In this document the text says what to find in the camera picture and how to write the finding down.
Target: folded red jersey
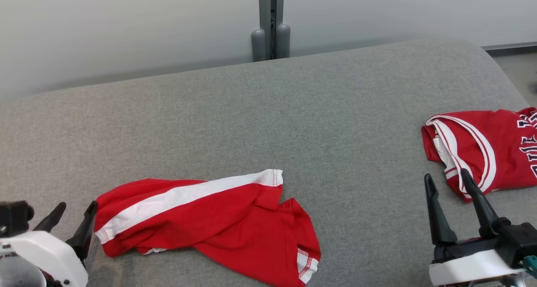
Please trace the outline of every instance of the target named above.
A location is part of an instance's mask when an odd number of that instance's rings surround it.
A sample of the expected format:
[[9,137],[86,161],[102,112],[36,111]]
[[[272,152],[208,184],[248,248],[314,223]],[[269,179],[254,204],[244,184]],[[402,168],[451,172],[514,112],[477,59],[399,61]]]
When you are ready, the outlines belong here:
[[431,117],[422,127],[427,158],[446,165],[447,184],[465,201],[459,175],[466,168],[484,194],[537,185],[537,112],[454,112]]
[[319,243],[295,199],[278,204],[282,171],[213,180],[146,179],[99,196],[95,234],[111,257],[194,247],[216,262],[282,287],[317,271]]

